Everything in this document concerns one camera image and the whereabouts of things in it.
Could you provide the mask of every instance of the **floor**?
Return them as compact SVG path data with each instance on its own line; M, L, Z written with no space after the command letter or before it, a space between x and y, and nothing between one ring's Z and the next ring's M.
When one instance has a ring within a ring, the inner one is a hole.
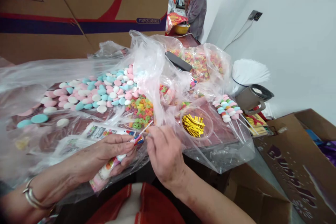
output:
M277 179L274 177L271 170L268 168L266 162L264 161L263 157L260 155L258 150L255 150L255 158L248 162L252 168L259 173L265 180L267 180L272 186L274 186L282 195L285 197L286 194L281 188L280 184L278 183ZM305 224L305 222L301 219L300 215L292 206L292 224Z

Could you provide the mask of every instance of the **red cloth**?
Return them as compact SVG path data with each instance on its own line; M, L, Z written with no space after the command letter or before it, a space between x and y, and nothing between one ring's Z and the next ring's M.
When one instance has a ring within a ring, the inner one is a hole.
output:
M86 224L104 224L117 218L119 210L132 192L129 184L107 201ZM135 224L176 223L184 224L178 210L167 197L154 186L143 183L141 189L141 207L135 217Z

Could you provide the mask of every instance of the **gray shirt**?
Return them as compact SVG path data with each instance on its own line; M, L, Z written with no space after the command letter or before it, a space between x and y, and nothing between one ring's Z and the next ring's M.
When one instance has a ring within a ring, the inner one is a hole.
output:
M190 0L187 9L187 18L189 20L189 32L196 38L202 34L205 14L207 13L207 0Z

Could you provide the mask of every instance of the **plastic container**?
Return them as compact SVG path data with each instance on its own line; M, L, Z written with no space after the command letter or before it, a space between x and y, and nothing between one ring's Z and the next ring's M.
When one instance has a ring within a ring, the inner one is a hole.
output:
M210 116L202 109L197 108L197 107L187 107L184 108L183 110L180 111L181 115L180 115L180 126L183 129L183 132L185 133L186 136L188 136L190 139L194 140L194 141L206 141L209 139L209 137L212 135L213 131L214 131L214 125L212 123L212 120L210 118ZM205 124L204 127L204 132L203 134L199 137L193 137L191 136L183 127L182 125L182 118L185 115L190 114L192 117L203 117L203 123Z

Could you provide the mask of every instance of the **yellow bowl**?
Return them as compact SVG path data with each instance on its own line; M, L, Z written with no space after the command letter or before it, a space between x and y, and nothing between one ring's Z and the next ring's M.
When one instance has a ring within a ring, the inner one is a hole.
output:
M187 27L183 27L178 25L175 25L175 33L180 34L180 35L184 35L188 32L190 25L188 24Z

